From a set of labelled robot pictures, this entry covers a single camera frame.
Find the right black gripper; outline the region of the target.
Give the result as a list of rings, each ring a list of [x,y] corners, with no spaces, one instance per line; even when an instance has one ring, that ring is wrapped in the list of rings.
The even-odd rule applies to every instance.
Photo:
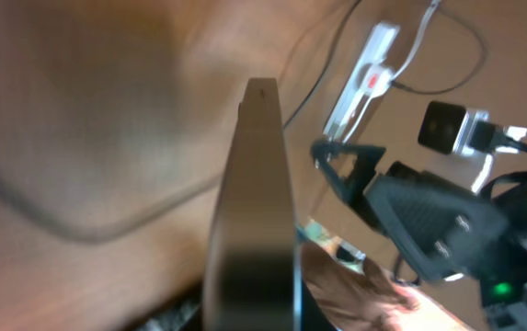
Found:
[[[319,140],[310,153],[337,197],[350,207],[364,200],[385,147]],[[352,158],[348,174],[331,161]],[[425,281],[455,273],[475,275],[488,249],[507,231],[508,217],[492,202],[430,172],[400,162],[378,176],[365,193],[381,230]]]

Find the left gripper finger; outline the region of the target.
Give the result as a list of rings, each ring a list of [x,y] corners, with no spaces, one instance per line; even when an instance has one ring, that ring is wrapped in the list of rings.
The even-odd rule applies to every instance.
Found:
[[[342,240],[318,223],[299,228],[304,330],[469,330],[423,291],[391,281],[366,255],[338,259]]]

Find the blue Galaxy smartphone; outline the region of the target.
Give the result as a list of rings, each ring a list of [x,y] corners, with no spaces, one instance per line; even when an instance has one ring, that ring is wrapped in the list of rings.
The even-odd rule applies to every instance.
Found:
[[[206,330],[293,330],[301,285],[292,183],[274,78],[251,78],[212,219]]]

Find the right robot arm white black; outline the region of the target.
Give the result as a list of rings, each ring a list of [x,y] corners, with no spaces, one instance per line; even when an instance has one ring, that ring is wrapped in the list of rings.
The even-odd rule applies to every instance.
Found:
[[[408,284],[457,274],[478,280],[493,330],[527,330],[527,172],[497,177],[473,193],[430,172],[396,161],[377,170],[386,150],[317,141],[311,156],[338,198],[371,229],[390,239]]]

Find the white USB charger plug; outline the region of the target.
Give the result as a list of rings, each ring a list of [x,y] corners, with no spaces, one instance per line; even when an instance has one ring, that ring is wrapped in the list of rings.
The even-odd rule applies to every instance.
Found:
[[[393,71],[381,64],[371,64],[361,80],[360,90],[366,97],[380,97],[390,86]]]

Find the white power strip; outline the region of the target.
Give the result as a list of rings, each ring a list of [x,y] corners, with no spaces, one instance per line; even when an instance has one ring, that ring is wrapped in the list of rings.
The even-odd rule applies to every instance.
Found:
[[[373,27],[327,119],[323,134],[329,140],[347,141],[361,123],[369,103],[389,88],[394,71],[384,62],[399,30],[399,26],[386,21]]]

